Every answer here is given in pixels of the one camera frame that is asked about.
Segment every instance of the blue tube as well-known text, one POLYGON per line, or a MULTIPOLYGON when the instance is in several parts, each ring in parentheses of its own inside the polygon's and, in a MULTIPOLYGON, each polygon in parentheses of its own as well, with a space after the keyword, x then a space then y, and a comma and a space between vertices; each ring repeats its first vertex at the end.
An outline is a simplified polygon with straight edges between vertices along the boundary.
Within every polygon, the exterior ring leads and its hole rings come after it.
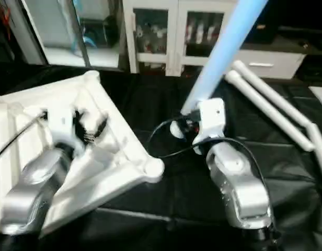
POLYGON ((268 0, 240 0, 238 2, 182 107, 183 115, 194 109, 197 102, 211 97, 267 2, 268 0))

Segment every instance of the table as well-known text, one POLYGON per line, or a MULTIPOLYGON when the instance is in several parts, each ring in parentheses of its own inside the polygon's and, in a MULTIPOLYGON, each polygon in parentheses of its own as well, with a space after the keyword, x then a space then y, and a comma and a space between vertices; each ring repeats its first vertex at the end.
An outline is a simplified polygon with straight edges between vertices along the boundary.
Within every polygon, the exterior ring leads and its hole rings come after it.
MULTIPOLYGON (((0 95, 85 71, 0 65, 0 95)), ((103 87, 142 143, 155 126, 178 114, 194 80, 101 71, 103 87)), ((271 86, 322 131, 322 105, 307 86, 271 86)), ((322 250, 322 178, 313 153, 295 146, 231 85, 222 83, 215 95, 226 102, 226 135, 249 146, 267 180, 284 250, 322 250)), ((184 146, 163 130, 151 149, 164 155, 184 146)), ((203 159, 189 152, 165 160, 159 183, 141 184, 45 236, 40 250, 234 250, 239 239, 223 210, 203 159)))

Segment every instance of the cabinet door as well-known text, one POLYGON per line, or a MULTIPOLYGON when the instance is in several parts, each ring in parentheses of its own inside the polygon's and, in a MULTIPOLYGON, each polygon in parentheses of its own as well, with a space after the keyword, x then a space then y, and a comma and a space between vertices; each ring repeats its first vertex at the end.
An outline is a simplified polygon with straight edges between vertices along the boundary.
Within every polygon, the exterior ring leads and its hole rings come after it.
POLYGON ((173 74, 177 1, 123 0, 132 73, 173 74))
POLYGON ((179 2, 174 75, 180 76, 184 65, 205 64, 235 5, 231 1, 179 2))

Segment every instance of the cabinet drawer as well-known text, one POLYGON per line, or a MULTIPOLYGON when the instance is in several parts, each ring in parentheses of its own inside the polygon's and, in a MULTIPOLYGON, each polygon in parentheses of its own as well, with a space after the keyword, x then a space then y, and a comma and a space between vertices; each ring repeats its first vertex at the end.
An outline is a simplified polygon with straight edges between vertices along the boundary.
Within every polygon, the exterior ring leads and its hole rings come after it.
POLYGON ((304 59, 299 53, 240 50, 241 60, 259 77, 291 79, 304 59))

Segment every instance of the white pipe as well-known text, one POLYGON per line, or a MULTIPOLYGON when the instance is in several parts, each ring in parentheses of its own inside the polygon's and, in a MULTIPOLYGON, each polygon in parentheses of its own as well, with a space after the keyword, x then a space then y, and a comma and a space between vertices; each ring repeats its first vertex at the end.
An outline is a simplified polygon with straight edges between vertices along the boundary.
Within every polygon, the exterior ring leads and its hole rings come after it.
POLYGON ((294 121, 303 127, 306 127, 311 121, 299 112, 294 106, 279 95, 266 82, 253 73, 243 62, 237 60, 233 63, 232 68, 244 77, 253 87, 265 95, 273 104, 285 111, 294 121))
POLYGON ((265 115, 278 125, 292 140, 302 149, 310 152, 314 146, 288 119, 276 110, 265 98, 263 98, 251 85, 249 85, 236 71, 230 71, 225 79, 242 92, 265 115))
POLYGON ((315 145, 314 153, 317 157, 321 173, 322 173, 322 134, 318 126, 314 123, 311 123, 306 128, 309 138, 315 145))

